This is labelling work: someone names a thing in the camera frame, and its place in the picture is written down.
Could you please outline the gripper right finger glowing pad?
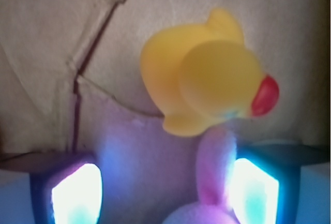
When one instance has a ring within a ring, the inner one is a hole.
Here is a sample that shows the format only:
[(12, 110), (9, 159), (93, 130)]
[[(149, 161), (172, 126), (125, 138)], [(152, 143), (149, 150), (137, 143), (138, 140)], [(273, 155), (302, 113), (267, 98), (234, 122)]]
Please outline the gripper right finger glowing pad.
[(241, 146), (230, 186), (239, 223), (330, 223), (330, 147)]

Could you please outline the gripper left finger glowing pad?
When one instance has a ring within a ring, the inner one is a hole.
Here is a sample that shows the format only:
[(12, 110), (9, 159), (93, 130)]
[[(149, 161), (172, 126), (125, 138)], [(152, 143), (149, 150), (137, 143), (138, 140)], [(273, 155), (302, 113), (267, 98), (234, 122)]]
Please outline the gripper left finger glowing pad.
[(98, 223), (102, 198), (90, 152), (1, 154), (1, 223)]

